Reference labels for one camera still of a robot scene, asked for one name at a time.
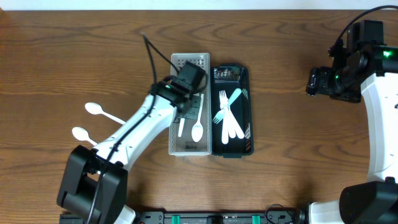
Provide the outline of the white plastic spoon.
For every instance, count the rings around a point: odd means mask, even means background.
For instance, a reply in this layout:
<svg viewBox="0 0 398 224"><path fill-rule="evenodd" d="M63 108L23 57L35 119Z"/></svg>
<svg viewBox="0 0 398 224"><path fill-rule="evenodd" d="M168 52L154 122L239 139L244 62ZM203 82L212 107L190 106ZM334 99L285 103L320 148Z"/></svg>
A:
<svg viewBox="0 0 398 224"><path fill-rule="evenodd" d="M72 128L72 134L73 134L74 138L79 141L87 141L90 144L92 144L93 146L96 146L98 144L97 142L95 142L94 140L92 140L90 138L88 131L84 128L74 127L74 128Z"/></svg>
<svg viewBox="0 0 398 224"><path fill-rule="evenodd" d="M184 124L185 124L185 118L180 118L179 127L178 127L179 138L182 136Z"/></svg>
<svg viewBox="0 0 398 224"><path fill-rule="evenodd" d="M101 105L94 103L94 102L89 102L85 104L85 109L87 110L87 112L93 114L93 115L97 115L97 114L102 114L104 116L106 116L107 118L119 123L119 124L125 124L126 122L103 111Z"/></svg>
<svg viewBox="0 0 398 224"><path fill-rule="evenodd" d="M204 94L200 95L200 107L198 111L198 118L192 127L192 139L194 142L199 142L203 136L203 125L201 124L201 114L203 109Z"/></svg>

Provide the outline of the light blue plastic fork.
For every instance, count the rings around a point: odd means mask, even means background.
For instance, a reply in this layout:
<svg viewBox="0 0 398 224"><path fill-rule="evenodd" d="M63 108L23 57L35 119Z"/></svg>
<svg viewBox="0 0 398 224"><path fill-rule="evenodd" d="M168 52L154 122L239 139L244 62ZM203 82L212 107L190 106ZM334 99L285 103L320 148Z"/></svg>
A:
<svg viewBox="0 0 398 224"><path fill-rule="evenodd" d="M225 116L225 108L226 106L230 107L234 101L238 98L238 96L241 94L242 90L240 88L235 89L233 91L232 95L228 98L226 95L225 90L220 90L219 92L219 99L220 99L220 110L217 112L217 114L214 116L212 122L215 124L218 124Z"/></svg>

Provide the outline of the white plastic fork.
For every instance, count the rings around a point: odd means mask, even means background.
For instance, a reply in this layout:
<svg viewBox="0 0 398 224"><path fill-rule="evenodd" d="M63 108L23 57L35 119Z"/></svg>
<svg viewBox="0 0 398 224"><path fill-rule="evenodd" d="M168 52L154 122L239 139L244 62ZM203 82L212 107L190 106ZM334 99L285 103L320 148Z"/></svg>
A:
<svg viewBox="0 0 398 224"><path fill-rule="evenodd" d="M228 116L228 99L226 96L226 92L224 90L220 91L220 103L223 106L223 124L222 124L222 132L221 132L221 142L223 144L227 144L229 141L228 137L228 124L227 124L227 116Z"/></svg>
<svg viewBox="0 0 398 224"><path fill-rule="evenodd" d="M231 124L233 129L235 130L235 133L239 139L243 139L245 137L245 134L243 133L242 128L240 127L239 123L237 122L236 118L234 117L234 114L232 111L230 112L230 119L231 119Z"/></svg>
<svg viewBox="0 0 398 224"><path fill-rule="evenodd" d="M226 125L226 129L228 130L229 138L235 138L236 132L231 124L231 111L230 111L230 108L228 105L228 97L226 96L226 92L224 90L221 90L220 96L221 96L220 103L224 110L223 124Z"/></svg>

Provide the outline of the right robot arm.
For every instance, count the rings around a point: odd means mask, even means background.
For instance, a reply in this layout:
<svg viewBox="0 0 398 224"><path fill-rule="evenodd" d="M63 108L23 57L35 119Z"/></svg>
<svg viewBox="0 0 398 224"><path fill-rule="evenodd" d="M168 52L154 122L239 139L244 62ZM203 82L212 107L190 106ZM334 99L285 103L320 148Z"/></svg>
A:
<svg viewBox="0 0 398 224"><path fill-rule="evenodd" d="M369 170L339 199L313 202L309 223L397 223L397 48L366 44L329 49L332 67L313 68L306 93L366 105Z"/></svg>

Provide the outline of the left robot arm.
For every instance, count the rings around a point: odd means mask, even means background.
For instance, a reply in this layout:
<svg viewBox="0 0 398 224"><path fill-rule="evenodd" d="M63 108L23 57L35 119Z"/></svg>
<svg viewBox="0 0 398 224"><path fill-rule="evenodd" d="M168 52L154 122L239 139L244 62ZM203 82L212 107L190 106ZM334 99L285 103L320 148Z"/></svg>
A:
<svg viewBox="0 0 398 224"><path fill-rule="evenodd" d="M161 81L109 138L92 149L79 145L72 150L57 204L86 223L134 223L137 213L126 205L128 172L156 136L189 109L194 91Z"/></svg>

